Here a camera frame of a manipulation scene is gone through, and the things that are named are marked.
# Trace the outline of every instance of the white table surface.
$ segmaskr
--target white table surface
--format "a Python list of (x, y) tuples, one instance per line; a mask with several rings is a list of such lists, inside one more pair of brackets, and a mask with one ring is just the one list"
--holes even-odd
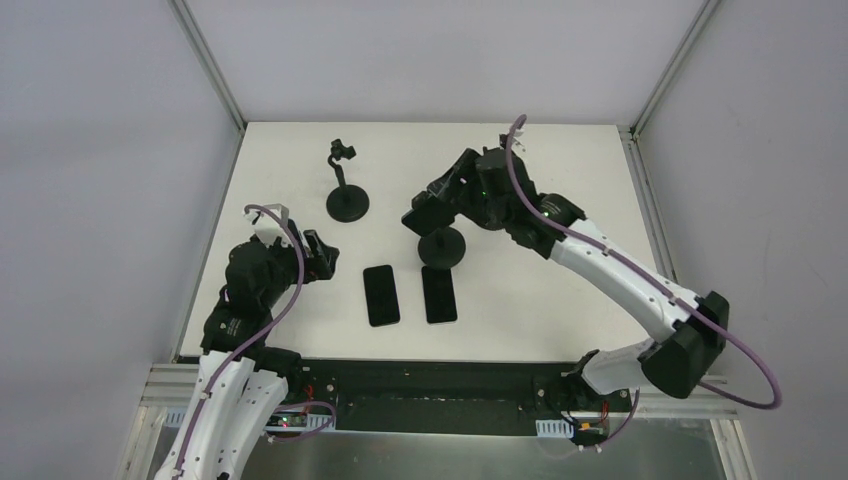
[[(239, 153), (180, 353), (199, 355), (203, 324), (224, 284), (227, 254), (252, 233), (248, 203), (282, 203), (301, 230), (316, 229), (341, 250), (330, 281), (303, 288), (267, 344), (304, 357), (451, 361), (575, 361), (647, 335), (627, 313), (573, 272), (519, 247), (503, 232), (457, 217), (467, 252), (453, 269), (459, 319), (429, 325), (416, 246), (403, 227), (410, 200), (466, 147), (497, 146), (507, 125), (426, 123), (250, 123)], [(342, 224), (325, 210), (336, 186), (330, 141), (357, 156), (343, 161), (348, 183), (371, 199), (368, 213)], [(534, 125), (521, 141), (540, 192), (556, 192), (586, 211), (610, 238), (653, 266), (630, 170), (615, 126)], [(371, 327), (362, 270), (394, 268), (401, 321)], [(274, 313), (285, 305), (278, 302)]]

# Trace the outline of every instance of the gray wall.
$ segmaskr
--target gray wall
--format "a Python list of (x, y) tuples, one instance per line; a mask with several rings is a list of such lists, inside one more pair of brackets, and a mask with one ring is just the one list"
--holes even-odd
[(250, 120), (627, 124), (702, 0), (198, 0)]
[[(745, 410), (760, 478), (848, 468), (848, 2), (728, 0), (642, 139), (680, 277), (779, 376)], [(768, 398), (737, 352), (720, 369)]]
[(0, 6), (0, 476), (115, 473), (236, 138), (165, 0)]

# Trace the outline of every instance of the smartphone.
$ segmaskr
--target smartphone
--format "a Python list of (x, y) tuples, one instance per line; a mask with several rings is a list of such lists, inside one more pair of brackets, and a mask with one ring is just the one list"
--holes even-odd
[(391, 265), (370, 267), (362, 271), (365, 282), (365, 302), (368, 304), (368, 323), (382, 327), (400, 321), (395, 274)]
[(424, 284), (427, 323), (455, 322), (457, 319), (456, 297), (453, 294), (453, 277), (450, 270), (423, 267), (421, 282)]

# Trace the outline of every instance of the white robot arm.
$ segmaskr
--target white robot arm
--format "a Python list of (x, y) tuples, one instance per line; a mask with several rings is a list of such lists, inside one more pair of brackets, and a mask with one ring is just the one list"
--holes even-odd
[[(611, 352), (590, 352), (567, 375), (562, 397), (577, 399), (569, 407), (578, 409), (581, 397), (586, 400), (582, 403), (591, 403), (615, 390), (646, 384), (676, 398), (688, 397), (725, 342), (677, 302), (697, 305), (699, 313), (722, 328), (727, 326), (727, 302), (714, 292), (698, 296), (623, 253), (579, 207), (560, 195), (537, 193), (522, 160), (513, 154), (518, 183), (533, 207), (572, 234), (566, 236), (540, 221), (517, 195), (503, 136), (501, 144), (501, 148), (484, 148), (482, 155), (466, 149), (442, 177), (412, 200), (412, 210), (402, 223), (424, 237), (461, 214), (482, 228), (505, 230), (519, 245), (591, 282), (639, 322), (648, 339)], [(648, 273), (642, 276), (623, 262)], [(670, 291), (671, 299), (657, 285)]]
[[(271, 307), (296, 283), (298, 271), (304, 272), (304, 284), (329, 280), (339, 251), (324, 244), (315, 231), (301, 235), (282, 205), (261, 208), (287, 223), (292, 237), (286, 239), (288, 233), (267, 215), (247, 215), (255, 234), (230, 252), (227, 284), (204, 325), (204, 354), (186, 421), (156, 480), (241, 478), (256, 440), (289, 393), (287, 377), (300, 355), (266, 347), (264, 336), (255, 337), (272, 323)], [(303, 252), (300, 265), (292, 242)]]

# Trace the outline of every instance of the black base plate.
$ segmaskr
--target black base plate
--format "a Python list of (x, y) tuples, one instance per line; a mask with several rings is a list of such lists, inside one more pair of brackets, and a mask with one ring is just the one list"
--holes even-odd
[[(179, 363), (197, 363), (197, 357)], [(575, 364), (304, 358), (303, 367), (295, 383), (336, 405), (337, 430), (522, 437), (536, 436), (536, 420), (562, 418), (539, 393)], [(306, 400), (302, 390), (292, 391), (286, 403)], [(630, 410), (626, 391), (602, 400), (610, 412)], [(600, 409), (599, 401), (588, 410)]]
[(355, 222), (365, 216), (369, 206), (368, 194), (356, 185), (336, 187), (327, 197), (327, 213), (337, 222)]
[(456, 229), (442, 228), (421, 237), (418, 256), (430, 268), (450, 270), (465, 256), (465, 238)]

